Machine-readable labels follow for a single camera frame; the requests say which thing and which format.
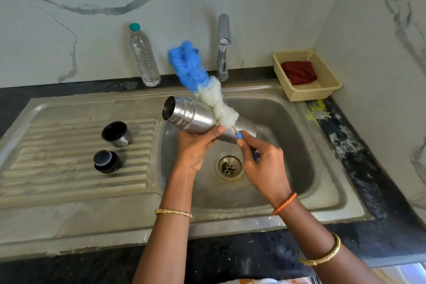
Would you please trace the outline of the person's left hand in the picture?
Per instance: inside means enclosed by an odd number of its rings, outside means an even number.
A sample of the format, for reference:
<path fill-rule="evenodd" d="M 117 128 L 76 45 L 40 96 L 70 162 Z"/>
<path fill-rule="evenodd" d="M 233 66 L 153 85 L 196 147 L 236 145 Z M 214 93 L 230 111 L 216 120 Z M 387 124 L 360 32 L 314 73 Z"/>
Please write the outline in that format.
<path fill-rule="evenodd" d="M 217 137 L 200 137 L 186 131 L 178 132 L 178 154 L 176 165 L 198 172 L 203 164 L 207 150 L 217 141 Z"/>

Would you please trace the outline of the person's right hand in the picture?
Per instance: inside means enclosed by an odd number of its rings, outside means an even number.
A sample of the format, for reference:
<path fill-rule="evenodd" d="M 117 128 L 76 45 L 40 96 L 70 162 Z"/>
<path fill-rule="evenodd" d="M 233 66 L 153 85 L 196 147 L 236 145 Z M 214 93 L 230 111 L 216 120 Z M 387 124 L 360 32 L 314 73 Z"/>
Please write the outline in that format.
<path fill-rule="evenodd" d="M 269 201 L 274 209 L 282 206 L 293 194 L 285 171 L 283 151 L 274 145 L 241 131 L 252 148 L 254 164 L 243 169 L 249 182 Z"/>

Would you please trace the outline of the stainless steel flask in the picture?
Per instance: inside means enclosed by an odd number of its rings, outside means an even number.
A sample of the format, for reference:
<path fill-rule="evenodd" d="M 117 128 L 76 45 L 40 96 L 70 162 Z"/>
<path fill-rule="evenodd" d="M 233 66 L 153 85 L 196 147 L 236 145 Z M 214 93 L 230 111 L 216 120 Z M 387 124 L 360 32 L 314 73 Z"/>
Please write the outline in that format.
<path fill-rule="evenodd" d="M 198 100 L 170 96 L 162 108 L 164 121 L 176 126 L 189 134 L 199 135 L 208 132 L 216 125 L 213 109 Z M 229 129 L 217 139 L 236 144 L 237 132 L 245 130 L 256 137 L 257 127 L 250 120 L 240 116 L 234 124 L 235 129 Z"/>

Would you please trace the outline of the blue and white bottle brush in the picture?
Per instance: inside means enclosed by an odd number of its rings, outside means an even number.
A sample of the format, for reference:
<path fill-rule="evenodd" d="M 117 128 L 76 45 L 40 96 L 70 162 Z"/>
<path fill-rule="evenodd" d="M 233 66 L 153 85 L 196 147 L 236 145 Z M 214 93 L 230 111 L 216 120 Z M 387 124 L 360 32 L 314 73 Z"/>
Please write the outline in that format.
<path fill-rule="evenodd" d="M 184 41 L 179 47 L 168 50 L 168 61 L 175 70 L 182 85 L 195 96 L 195 99 L 213 109 L 216 125 L 235 129 L 239 114 L 228 106 L 223 98 L 221 82 L 207 73 L 201 63 L 198 49 Z"/>

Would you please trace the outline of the person's left forearm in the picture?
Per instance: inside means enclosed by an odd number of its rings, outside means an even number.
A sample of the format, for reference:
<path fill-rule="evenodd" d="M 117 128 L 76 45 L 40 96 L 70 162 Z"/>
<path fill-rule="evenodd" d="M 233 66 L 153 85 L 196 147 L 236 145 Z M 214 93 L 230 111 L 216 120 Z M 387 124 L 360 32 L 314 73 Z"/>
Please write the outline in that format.
<path fill-rule="evenodd" d="M 175 167 L 159 208 L 191 212 L 195 174 Z M 190 219 L 182 215 L 156 215 L 132 284 L 184 284 Z"/>

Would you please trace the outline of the person's right forearm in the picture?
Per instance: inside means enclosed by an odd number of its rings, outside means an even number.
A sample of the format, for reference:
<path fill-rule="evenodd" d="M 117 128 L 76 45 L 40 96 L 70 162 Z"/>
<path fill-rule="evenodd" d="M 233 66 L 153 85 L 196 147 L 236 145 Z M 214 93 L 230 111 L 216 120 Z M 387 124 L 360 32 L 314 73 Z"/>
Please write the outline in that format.
<path fill-rule="evenodd" d="M 278 212 L 300 247 L 306 261 L 322 261 L 312 265 L 322 284 L 385 284 L 371 268 L 349 251 L 338 239 L 294 198 Z"/>

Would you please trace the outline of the sink drain strainer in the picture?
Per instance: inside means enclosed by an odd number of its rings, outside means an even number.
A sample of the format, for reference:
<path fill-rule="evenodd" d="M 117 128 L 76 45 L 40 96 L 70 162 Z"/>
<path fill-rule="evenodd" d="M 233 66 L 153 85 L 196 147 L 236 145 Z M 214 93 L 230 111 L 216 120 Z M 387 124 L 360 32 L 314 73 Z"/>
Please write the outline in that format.
<path fill-rule="evenodd" d="M 236 182 L 244 177 L 242 158 L 232 152 L 221 152 L 214 162 L 215 173 L 227 182 Z"/>

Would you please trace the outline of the chrome sink tap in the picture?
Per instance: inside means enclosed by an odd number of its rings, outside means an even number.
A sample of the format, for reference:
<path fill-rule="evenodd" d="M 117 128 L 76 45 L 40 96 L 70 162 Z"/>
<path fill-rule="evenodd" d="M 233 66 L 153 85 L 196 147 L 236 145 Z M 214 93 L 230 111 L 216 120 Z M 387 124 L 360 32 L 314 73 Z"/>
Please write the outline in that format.
<path fill-rule="evenodd" d="M 227 69 L 227 46 L 231 44 L 231 29 L 229 16 L 225 13 L 220 14 L 218 18 L 218 55 L 217 55 L 217 73 L 220 82 L 229 78 Z"/>

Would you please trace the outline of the thin gold bangle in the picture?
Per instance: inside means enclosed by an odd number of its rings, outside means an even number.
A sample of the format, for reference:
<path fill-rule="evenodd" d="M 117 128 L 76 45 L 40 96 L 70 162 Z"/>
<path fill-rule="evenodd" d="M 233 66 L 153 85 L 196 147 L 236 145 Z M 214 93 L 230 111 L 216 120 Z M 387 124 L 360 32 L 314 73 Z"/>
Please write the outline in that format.
<path fill-rule="evenodd" d="M 174 214 L 174 215 L 182 215 L 182 216 L 188 217 L 189 219 L 193 218 L 192 213 L 185 212 L 185 211 L 178 211 L 178 210 L 163 209 L 163 208 L 156 209 L 154 213 L 155 215 Z"/>

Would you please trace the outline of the dark red cloth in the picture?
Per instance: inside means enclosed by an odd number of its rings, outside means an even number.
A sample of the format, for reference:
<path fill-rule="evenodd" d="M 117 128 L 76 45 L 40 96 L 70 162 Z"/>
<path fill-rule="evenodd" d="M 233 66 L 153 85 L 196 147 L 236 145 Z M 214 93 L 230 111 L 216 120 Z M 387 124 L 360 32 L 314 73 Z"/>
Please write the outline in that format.
<path fill-rule="evenodd" d="M 317 74 L 309 61 L 287 61 L 281 64 L 281 68 L 293 86 L 317 81 Z"/>

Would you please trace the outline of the beige plastic basket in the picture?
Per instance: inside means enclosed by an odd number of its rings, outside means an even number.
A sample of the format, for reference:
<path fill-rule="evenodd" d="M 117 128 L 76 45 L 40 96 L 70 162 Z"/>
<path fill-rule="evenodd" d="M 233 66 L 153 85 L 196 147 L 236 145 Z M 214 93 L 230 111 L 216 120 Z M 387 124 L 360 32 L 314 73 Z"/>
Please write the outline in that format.
<path fill-rule="evenodd" d="M 322 61 L 316 51 L 282 50 L 273 53 L 274 72 L 287 98 L 291 102 L 325 99 L 342 87 L 341 81 Z M 294 86 L 286 76 L 281 64 L 289 61 L 304 61 L 311 63 L 317 75 L 317 80 Z"/>

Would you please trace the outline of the steel flask cup lid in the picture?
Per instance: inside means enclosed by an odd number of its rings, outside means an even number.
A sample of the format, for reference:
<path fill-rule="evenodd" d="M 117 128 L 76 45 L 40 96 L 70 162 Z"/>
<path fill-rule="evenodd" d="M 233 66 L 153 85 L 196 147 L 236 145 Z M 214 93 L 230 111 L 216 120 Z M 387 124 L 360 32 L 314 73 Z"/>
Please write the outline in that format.
<path fill-rule="evenodd" d="M 114 121 L 106 125 L 101 132 L 101 137 L 116 148 L 126 147 L 132 142 L 131 133 L 123 121 Z"/>

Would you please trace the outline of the clear plastic water bottle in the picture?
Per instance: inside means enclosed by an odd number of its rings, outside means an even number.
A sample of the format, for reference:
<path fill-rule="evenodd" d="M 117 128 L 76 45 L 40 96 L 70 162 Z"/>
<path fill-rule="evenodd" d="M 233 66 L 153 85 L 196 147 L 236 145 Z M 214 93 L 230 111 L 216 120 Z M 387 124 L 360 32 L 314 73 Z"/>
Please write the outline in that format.
<path fill-rule="evenodd" d="M 141 26 L 138 23 L 130 23 L 129 29 L 129 43 L 142 81 L 147 87 L 155 87 L 160 84 L 161 75 L 150 39 L 141 30 Z"/>

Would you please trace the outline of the black flask stopper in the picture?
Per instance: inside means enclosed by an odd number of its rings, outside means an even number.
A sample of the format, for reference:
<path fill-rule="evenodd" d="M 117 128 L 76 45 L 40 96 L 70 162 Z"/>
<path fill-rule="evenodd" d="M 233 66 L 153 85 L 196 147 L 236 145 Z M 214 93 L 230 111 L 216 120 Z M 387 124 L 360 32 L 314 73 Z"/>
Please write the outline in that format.
<path fill-rule="evenodd" d="M 116 152 L 101 150 L 93 156 L 94 168 L 102 174 L 111 174 L 122 166 L 120 157 Z"/>

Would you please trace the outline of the stainless steel sink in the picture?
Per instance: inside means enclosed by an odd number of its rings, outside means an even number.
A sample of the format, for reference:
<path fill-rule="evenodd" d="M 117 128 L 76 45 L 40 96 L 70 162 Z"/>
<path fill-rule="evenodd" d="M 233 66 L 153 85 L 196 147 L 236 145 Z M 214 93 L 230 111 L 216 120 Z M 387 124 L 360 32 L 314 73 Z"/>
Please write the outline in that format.
<path fill-rule="evenodd" d="M 226 102 L 281 147 L 290 183 L 324 223 L 372 220 L 305 103 L 290 102 L 276 81 L 239 82 Z M 184 87 L 31 99 L 0 140 L 0 261 L 145 244 L 173 168 L 177 129 L 162 119 Z M 123 121 L 131 144 L 101 137 Z M 95 170 L 113 151 L 122 166 Z"/>

